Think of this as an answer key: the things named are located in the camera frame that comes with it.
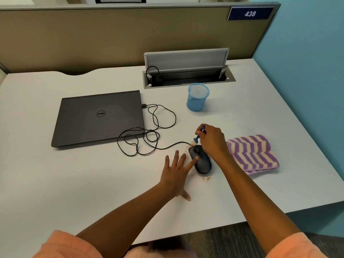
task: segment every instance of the blue sign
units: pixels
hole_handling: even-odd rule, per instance
[[[272,11],[273,7],[232,7],[227,21],[266,20]]]

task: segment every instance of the blue wall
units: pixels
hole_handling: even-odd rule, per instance
[[[278,1],[253,58],[344,178],[344,0]],[[344,202],[293,212],[303,231],[344,237]]]

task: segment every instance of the orange sleeve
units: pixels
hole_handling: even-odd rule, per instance
[[[326,258],[326,256],[304,233],[296,233],[276,245],[266,258]]]
[[[54,231],[33,258],[102,258],[90,243],[74,235]]]

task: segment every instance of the blue tool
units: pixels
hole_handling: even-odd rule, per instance
[[[200,129],[200,131],[202,132],[205,129],[205,125],[202,125],[202,128]],[[194,141],[196,142],[196,144],[198,143],[198,139],[200,138],[199,135],[197,135],[196,138],[194,138]]]

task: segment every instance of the gray flip lid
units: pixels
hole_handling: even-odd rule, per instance
[[[226,65],[229,48],[144,53],[146,69],[156,66],[160,72],[222,68]],[[149,68],[148,73],[156,73]]]

